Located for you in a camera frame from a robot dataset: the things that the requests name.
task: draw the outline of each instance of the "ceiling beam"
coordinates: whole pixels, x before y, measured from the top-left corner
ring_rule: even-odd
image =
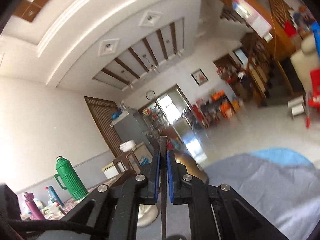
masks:
[[[173,52],[177,54],[177,37],[176,37],[176,27],[174,22],[170,23],[170,30],[172,36]]]
[[[144,70],[146,72],[149,72],[148,68],[146,67],[146,65],[142,62],[142,60],[139,58],[139,56],[137,55],[137,53],[134,52],[134,50],[130,47],[128,49],[128,51],[130,51],[130,53],[132,54],[132,56],[134,56],[134,58],[140,63],[140,65],[144,68]]]
[[[113,72],[111,72],[110,70],[108,70],[106,68],[103,68],[101,71],[108,74],[109,76],[121,81],[123,84],[126,84],[127,86],[129,86],[129,84],[130,84],[127,80],[123,79],[122,77],[119,77],[117,74],[114,74]]]
[[[146,39],[146,38],[143,38],[143,39],[142,39],[142,42],[143,42],[143,44],[146,46],[147,50],[149,51],[149,53],[150,53],[150,55],[151,55],[151,57],[152,57],[152,59],[153,59],[153,62],[156,64],[156,66],[159,66],[159,63],[158,63],[158,61],[157,61],[157,59],[156,59],[156,57],[155,57],[155,54],[153,54],[153,51],[152,51],[152,49],[151,49],[151,47],[150,47],[149,42],[147,41],[147,39]]]
[[[126,71],[128,71],[135,78],[137,78],[137,79],[140,78],[131,68],[129,68],[125,63],[123,63],[119,58],[116,57],[115,62],[117,62],[121,67],[123,67]]]
[[[165,45],[164,45],[164,41],[163,41],[163,37],[162,37],[162,33],[161,33],[161,30],[158,29],[156,31],[157,35],[158,35],[158,39],[159,39],[159,42],[160,42],[160,45],[161,45],[161,49],[162,49],[162,53],[164,55],[164,58],[166,60],[168,60],[168,54],[167,54],[167,51],[165,50]]]

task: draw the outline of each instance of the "metal rod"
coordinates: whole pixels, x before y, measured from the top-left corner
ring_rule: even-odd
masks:
[[[167,137],[160,136],[161,233],[166,240],[167,228]]]

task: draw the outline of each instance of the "merchandise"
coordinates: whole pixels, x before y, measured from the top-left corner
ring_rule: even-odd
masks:
[[[49,186],[49,190],[51,190],[55,200],[60,204],[60,206],[64,206],[63,202],[61,201],[61,199],[59,198],[58,194],[56,193],[56,191],[54,190],[54,188],[52,186]]]
[[[31,192],[24,192],[23,198],[28,206],[29,210],[31,211],[32,215],[36,220],[45,220],[44,216],[42,215],[41,211],[38,209],[36,203],[33,201],[34,195]]]
[[[48,187],[45,187],[44,189],[48,192],[48,195],[49,195],[49,202],[48,203],[55,203],[56,200],[55,200],[54,195],[52,194],[51,190],[49,190]]]
[[[78,201],[88,195],[88,191],[83,185],[82,181],[78,177],[76,171],[73,169],[70,161],[66,160],[62,156],[58,156],[56,170],[58,174],[54,177],[62,189],[69,191],[75,201]],[[60,176],[65,187],[62,186],[58,177]]]

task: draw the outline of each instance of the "wooden ceiling trim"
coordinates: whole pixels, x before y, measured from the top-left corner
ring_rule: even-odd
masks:
[[[142,39],[142,42],[143,42],[143,44],[146,46],[147,50],[149,51],[149,53],[150,53],[150,55],[151,55],[151,57],[152,57],[152,59],[153,59],[153,62],[156,64],[156,66],[158,66],[159,63],[158,63],[158,61],[157,61],[157,59],[156,59],[156,57],[155,57],[155,54],[153,54],[153,51],[152,51],[152,49],[151,49],[151,47],[150,47],[150,45],[149,45],[149,42],[147,41],[146,38],[143,38],[143,39]]]
[[[174,22],[170,23],[170,30],[171,30],[171,36],[172,36],[172,44],[173,44],[173,51],[175,54],[177,54],[177,38],[176,38],[176,27],[174,25]]]
[[[115,62],[117,62],[121,67],[123,67],[126,71],[128,71],[131,75],[135,78],[139,79],[140,77],[131,69],[129,68],[124,62],[122,62],[119,58],[115,58]]]
[[[128,51],[132,54],[132,56],[140,63],[140,65],[144,68],[144,70],[146,72],[149,72],[148,68],[146,67],[146,65],[142,62],[142,60],[139,58],[139,56],[137,55],[137,53],[134,52],[133,48],[129,48]]]
[[[232,7],[232,0],[220,0],[229,7]],[[280,60],[291,56],[295,51],[293,44],[291,43],[289,37],[284,32],[283,28],[279,25],[276,19],[268,12],[262,5],[260,5],[256,0],[245,0],[249,3],[263,18],[265,18],[268,23],[272,26],[270,30],[273,39],[266,42],[262,39],[262,42],[268,48],[269,52],[273,55],[275,60]]]
[[[103,68],[101,71],[108,74],[109,76],[121,81],[122,83],[126,84],[127,86],[129,86],[129,84],[130,84],[129,81],[123,79],[122,77],[119,77],[117,74],[114,74],[113,72],[111,72],[110,70],[108,70],[106,68]]]
[[[160,45],[161,45],[161,49],[162,49],[162,53],[163,53],[163,55],[164,55],[164,58],[165,58],[166,60],[168,60],[168,54],[167,54],[167,51],[166,51],[166,49],[165,49],[165,45],[164,45],[164,41],[163,41],[163,37],[162,37],[161,30],[158,29],[158,30],[156,31],[156,33],[157,33],[157,35],[158,35],[158,39],[159,39],[159,42],[160,42]]]
[[[32,22],[48,1],[49,0],[34,0],[33,2],[29,2],[28,0],[22,0],[13,12],[13,15]]]

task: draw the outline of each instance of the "blue gripper pad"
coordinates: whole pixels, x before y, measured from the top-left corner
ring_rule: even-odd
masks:
[[[159,179],[160,179],[160,153],[157,154],[157,170],[156,170],[156,182],[155,182],[155,202],[157,202],[158,195],[159,195]]]
[[[170,196],[171,203],[173,203],[173,178],[172,178],[169,152],[167,152],[167,169],[168,169],[169,196]]]

